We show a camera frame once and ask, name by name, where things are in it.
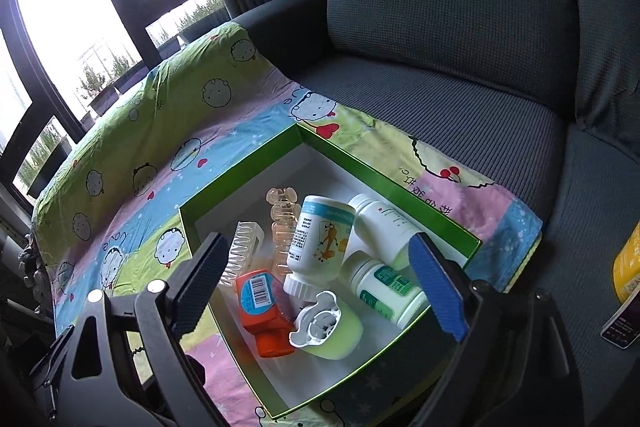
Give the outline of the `small white bottle green label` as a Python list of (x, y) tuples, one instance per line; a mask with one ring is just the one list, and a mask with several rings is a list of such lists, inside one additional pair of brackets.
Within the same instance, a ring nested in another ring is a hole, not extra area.
[(418, 285), (363, 251), (355, 251), (343, 262), (338, 278), (398, 329), (405, 329), (427, 306), (426, 295)]

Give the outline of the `pink bottle orange cap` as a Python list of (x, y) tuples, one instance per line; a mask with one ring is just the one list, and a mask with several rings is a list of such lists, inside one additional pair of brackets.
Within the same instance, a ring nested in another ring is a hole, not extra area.
[(253, 336), (261, 358), (292, 355), (291, 307), (282, 283), (268, 270), (245, 273), (235, 281), (243, 329)]

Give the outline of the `clear rectangular hair claw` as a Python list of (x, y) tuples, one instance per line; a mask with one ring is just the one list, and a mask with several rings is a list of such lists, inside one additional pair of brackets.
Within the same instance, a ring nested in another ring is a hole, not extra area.
[(265, 233), (257, 222), (238, 222), (229, 248), (228, 262), (219, 280), (220, 286), (235, 288), (235, 280), (250, 269), (264, 237)]

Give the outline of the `white plug-in device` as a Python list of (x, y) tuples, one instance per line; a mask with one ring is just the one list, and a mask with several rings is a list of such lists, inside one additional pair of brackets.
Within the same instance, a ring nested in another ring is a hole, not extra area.
[(337, 361), (356, 349), (362, 334), (358, 315), (333, 291), (320, 291), (315, 303), (300, 310), (288, 341), (314, 357)]

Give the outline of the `plain white pill bottle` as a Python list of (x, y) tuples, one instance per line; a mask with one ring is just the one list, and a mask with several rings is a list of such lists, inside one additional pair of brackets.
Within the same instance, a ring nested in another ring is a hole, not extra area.
[(409, 242), (421, 230), (393, 205), (355, 195), (349, 202), (355, 210), (354, 228), (370, 253), (394, 270), (408, 268)]

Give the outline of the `orange translucent hair claw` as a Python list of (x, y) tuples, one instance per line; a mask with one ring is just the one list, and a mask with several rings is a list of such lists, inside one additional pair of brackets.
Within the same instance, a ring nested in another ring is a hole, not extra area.
[(271, 272), (283, 282), (288, 269), (288, 251), (297, 227), (297, 220), (302, 207), (297, 202), (298, 196), (293, 187), (273, 187), (266, 194), (266, 201), (271, 206)]

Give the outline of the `white bottle blue label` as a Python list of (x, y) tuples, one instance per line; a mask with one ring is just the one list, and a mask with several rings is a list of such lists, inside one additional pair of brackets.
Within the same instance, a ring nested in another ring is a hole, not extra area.
[(284, 291), (314, 301), (338, 277), (355, 221), (352, 206), (339, 200), (308, 195), (303, 201), (288, 251)]

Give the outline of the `plush toy pile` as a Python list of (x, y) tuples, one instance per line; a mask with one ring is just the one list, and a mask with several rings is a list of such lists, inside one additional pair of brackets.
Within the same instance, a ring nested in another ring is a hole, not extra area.
[(52, 295), (49, 274), (35, 239), (25, 235), (26, 246), (18, 256), (18, 273), (25, 285), (32, 290), (36, 300), (35, 312), (52, 317)]

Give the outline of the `colourful cartoon bed sheet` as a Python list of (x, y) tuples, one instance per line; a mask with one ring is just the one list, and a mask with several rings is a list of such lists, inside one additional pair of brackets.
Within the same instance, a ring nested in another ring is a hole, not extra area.
[(480, 241), (471, 268), (500, 291), (542, 223), (521, 199), (388, 122), (312, 92), (226, 23), (154, 68), (72, 150), (37, 199), (34, 229), (54, 325), (88, 292), (126, 295), (188, 252), (179, 208), (282, 131), (305, 129), (420, 198), (434, 222)]

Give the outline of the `yellow packet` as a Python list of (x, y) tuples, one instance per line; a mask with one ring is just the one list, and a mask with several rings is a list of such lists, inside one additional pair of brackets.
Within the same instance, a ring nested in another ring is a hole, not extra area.
[(616, 296), (624, 303), (639, 285), (640, 280), (640, 222), (616, 256), (613, 265), (613, 285)]

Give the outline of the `green cardboard box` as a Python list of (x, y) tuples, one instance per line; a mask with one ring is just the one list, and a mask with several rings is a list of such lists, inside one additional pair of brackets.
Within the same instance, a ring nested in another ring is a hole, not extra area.
[(275, 419), (344, 389), (416, 331), (427, 300), (409, 267), (411, 236), (428, 234), (459, 265), (480, 249), (473, 234), (299, 124), (181, 207), (190, 246), (242, 223), (266, 225), (266, 194), (278, 186), (302, 205), (285, 277), (252, 265), (210, 300), (235, 364)]

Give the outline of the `black planter box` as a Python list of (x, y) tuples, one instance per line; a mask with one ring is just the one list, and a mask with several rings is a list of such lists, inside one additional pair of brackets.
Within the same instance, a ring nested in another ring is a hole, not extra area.
[(108, 84), (91, 102), (91, 108), (99, 115), (103, 116), (119, 99), (119, 92), (112, 85)]

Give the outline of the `dark grey sofa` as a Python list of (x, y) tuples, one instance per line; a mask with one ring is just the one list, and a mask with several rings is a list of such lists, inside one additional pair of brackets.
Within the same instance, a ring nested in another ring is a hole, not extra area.
[(639, 0), (272, 0), (239, 16), (288, 78), (507, 188), (542, 222), (518, 289), (558, 304), (590, 426), (639, 421), (600, 335), (639, 221)]

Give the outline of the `black window frame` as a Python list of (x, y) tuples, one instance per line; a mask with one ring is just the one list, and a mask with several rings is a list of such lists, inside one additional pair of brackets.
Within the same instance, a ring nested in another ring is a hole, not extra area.
[(222, 0), (1, 0), (1, 180), (27, 204), (119, 98), (227, 18)]

